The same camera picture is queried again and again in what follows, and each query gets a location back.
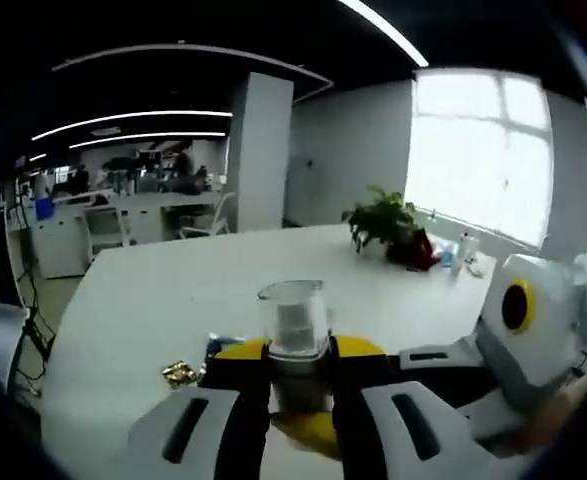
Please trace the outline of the person's right hand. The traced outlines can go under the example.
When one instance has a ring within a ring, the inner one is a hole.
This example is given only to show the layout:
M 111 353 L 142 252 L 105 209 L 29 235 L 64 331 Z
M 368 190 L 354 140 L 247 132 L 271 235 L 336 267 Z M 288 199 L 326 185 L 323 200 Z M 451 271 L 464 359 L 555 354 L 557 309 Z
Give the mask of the person's right hand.
M 546 449 L 587 461 L 587 376 L 552 394 L 525 424 L 497 443 L 503 458 Z

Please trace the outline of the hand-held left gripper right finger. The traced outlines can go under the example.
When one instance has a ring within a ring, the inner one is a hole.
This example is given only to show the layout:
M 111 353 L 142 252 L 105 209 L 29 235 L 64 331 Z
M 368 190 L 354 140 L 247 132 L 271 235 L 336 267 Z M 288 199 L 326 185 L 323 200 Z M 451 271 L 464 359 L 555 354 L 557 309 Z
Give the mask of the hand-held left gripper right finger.
M 333 425 L 346 479 L 479 479 L 489 453 L 468 419 L 386 353 L 352 336 L 329 337 Z

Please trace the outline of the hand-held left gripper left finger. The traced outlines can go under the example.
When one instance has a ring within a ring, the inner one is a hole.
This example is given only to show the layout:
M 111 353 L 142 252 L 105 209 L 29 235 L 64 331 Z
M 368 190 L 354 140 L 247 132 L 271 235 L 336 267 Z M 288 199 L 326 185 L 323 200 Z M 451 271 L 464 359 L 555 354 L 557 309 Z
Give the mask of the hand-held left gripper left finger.
M 199 385 L 169 395 L 132 427 L 129 479 L 257 479 L 269 428 L 267 340 L 206 362 Z

